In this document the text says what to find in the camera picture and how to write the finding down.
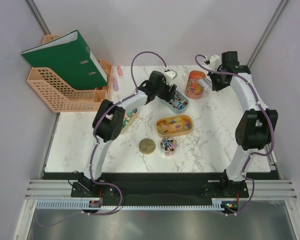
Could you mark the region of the grey tray of lollipops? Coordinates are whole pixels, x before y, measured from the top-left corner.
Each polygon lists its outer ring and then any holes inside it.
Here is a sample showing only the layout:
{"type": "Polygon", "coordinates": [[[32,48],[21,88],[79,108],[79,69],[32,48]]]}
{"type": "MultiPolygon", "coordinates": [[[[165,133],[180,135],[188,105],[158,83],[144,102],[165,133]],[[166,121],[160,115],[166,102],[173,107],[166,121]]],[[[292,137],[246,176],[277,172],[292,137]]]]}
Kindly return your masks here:
{"type": "Polygon", "coordinates": [[[176,114],[184,113],[187,107],[189,106],[189,100],[181,94],[179,91],[176,91],[173,99],[169,102],[159,99],[165,106],[168,107],[171,111],[176,114]]]}

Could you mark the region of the orange tray of gummies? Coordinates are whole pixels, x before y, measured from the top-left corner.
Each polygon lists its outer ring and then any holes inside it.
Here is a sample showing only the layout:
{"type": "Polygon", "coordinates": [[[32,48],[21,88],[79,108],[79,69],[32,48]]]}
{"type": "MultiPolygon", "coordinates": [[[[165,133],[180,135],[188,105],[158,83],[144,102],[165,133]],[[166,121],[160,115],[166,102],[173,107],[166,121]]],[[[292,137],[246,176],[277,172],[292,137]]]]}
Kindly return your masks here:
{"type": "Polygon", "coordinates": [[[190,99],[200,99],[204,93],[204,88],[198,84],[198,80],[203,80],[206,74],[202,71],[192,70],[188,75],[185,87],[185,95],[190,99]]]}

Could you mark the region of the tan tray of popsicle candies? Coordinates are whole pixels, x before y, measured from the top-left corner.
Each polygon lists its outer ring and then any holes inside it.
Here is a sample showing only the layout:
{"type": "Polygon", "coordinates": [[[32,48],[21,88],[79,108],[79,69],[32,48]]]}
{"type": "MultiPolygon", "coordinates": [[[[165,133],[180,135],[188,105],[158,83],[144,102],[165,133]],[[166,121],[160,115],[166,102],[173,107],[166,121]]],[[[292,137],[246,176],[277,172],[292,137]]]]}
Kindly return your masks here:
{"type": "Polygon", "coordinates": [[[182,114],[161,118],[156,122],[155,127],[158,135],[164,138],[189,134],[194,124],[188,115],[182,114]]]}

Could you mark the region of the beige tray of star candies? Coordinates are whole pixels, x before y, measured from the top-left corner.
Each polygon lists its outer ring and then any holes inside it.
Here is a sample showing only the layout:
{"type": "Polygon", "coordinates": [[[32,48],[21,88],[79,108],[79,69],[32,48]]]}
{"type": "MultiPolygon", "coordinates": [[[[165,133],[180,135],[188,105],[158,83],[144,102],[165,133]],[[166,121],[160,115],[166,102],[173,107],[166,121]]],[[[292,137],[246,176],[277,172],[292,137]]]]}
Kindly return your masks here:
{"type": "Polygon", "coordinates": [[[122,129],[121,129],[121,134],[123,134],[129,126],[133,123],[133,121],[137,118],[138,116],[138,109],[135,108],[132,111],[128,112],[124,118],[123,118],[123,123],[122,123],[122,129]]]}

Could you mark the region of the clear plastic jar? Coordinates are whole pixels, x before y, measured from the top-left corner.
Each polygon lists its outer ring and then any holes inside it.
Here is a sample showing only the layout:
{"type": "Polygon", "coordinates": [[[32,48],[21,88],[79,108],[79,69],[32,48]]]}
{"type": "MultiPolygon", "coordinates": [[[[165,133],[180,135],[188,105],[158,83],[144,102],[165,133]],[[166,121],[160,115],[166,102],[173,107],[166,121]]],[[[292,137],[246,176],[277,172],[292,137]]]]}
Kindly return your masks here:
{"type": "Polygon", "coordinates": [[[163,137],[160,141],[160,151],[165,157],[172,156],[178,148],[178,143],[173,137],[163,137]]]}

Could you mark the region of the gold jar lid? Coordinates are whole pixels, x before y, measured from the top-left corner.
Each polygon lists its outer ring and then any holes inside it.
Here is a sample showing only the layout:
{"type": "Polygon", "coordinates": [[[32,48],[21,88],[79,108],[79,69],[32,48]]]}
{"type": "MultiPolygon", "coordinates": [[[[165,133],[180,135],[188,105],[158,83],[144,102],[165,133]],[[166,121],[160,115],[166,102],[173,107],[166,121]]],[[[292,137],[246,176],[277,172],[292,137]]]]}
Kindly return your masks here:
{"type": "Polygon", "coordinates": [[[155,151],[156,144],[152,139],[145,138],[140,141],[138,148],[142,154],[149,155],[155,151]]]}

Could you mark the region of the silver metal scoop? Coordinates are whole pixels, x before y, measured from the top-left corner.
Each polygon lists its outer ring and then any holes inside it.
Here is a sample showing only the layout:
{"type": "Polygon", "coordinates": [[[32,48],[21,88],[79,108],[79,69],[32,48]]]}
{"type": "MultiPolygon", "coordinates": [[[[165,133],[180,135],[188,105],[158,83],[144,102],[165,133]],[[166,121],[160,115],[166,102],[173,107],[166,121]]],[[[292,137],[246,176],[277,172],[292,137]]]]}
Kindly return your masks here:
{"type": "Polygon", "coordinates": [[[206,91],[207,89],[212,87],[212,82],[209,79],[201,78],[197,81],[197,83],[202,86],[202,88],[206,91]]]}

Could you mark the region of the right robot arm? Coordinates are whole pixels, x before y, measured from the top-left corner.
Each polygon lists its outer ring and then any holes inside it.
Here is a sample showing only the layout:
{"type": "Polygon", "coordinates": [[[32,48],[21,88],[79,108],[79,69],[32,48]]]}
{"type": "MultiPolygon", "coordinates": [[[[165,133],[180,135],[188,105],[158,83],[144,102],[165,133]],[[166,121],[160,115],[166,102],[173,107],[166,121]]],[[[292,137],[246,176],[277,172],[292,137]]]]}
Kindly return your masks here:
{"type": "Polygon", "coordinates": [[[274,142],[278,112],[269,109],[262,101],[254,86],[249,67],[241,65],[238,61],[237,51],[222,53],[220,68],[208,75],[213,91],[219,92],[227,87],[234,90],[243,111],[235,129],[237,149],[225,170],[227,179],[219,184],[220,193],[230,197],[237,191],[235,182],[245,179],[252,156],[266,156],[260,150],[274,142]]]}

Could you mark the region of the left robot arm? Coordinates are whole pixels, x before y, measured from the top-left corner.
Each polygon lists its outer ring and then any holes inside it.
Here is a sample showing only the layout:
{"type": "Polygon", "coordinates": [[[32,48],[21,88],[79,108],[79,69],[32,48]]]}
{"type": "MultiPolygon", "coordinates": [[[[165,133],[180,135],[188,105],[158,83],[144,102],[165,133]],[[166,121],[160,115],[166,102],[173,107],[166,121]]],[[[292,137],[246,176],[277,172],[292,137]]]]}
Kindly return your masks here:
{"type": "Polygon", "coordinates": [[[90,179],[82,185],[82,191],[89,197],[96,196],[100,191],[100,185],[106,183],[99,182],[102,175],[103,164],[107,152],[113,141],[122,131],[124,117],[134,109],[145,106],[155,98],[170,102],[176,93],[177,85],[172,83],[176,77],[176,72],[167,70],[163,73],[152,71],[149,78],[143,81],[128,96],[113,102],[103,100],[92,123],[92,135],[95,144],[91,151],[87,164],[90,179]]]}

